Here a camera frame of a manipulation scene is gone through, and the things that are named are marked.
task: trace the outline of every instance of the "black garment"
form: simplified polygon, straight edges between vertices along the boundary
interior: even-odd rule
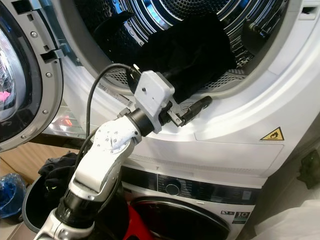
[[[44,198],[50,208],[56,208],[59,200],[68,189],[69,181],[75,171],[77,154],[68,152],[58,158],[50,158],[38,173],[45,177]]]
[[[134,63],[141,71],[162,73],[174,86],[177,103],[237,67],[228,35],[215,13],[191,16],[155,32]]]

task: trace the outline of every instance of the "red object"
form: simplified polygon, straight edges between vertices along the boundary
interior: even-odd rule
[[[128,205],[128,210],[130,220],[123,240],[130,240],[131,238],[133,240],[154,240],[149,229],[146,227],[136,210],[134,210],[134,208],[130,205]]]

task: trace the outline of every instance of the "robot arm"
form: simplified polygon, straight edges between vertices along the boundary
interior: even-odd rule
[[[188,121],[208,106],[210,99],[200,100],[184,116],[173,114],[170,100],[175,89],[159,73],[141,74],[134,96],[136,110],[122,111],[119,118],[101,125],[95,133],[91,149],[83,157],[59,206],[52,210],[35,240],[76,240],[90,235],[94,217],[102,207],[116,180],[124,160],[142,137],[158,133],[170,119],[177,126]]]

